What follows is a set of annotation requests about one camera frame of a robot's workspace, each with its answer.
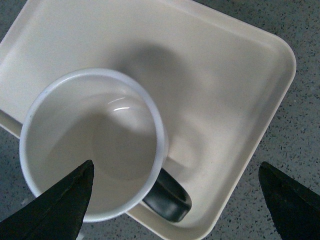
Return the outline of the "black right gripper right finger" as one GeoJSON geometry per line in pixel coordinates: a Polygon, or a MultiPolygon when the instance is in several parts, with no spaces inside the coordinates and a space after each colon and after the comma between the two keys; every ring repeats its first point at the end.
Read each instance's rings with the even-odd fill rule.
{"type": "Polygon", "coordinates": [[[320,238],[320,196],[268,162],[258,179],[277,232],[283,240],[320,238]]]}

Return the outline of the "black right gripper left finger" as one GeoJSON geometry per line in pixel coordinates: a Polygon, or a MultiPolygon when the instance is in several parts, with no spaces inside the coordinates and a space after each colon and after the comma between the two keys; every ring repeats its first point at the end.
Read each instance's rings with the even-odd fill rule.
{"type": "Polygon", "coordinates": [[[87,160],[0,223],[2,240],[75,240],[92,195],[94,164],[87,160]]]}

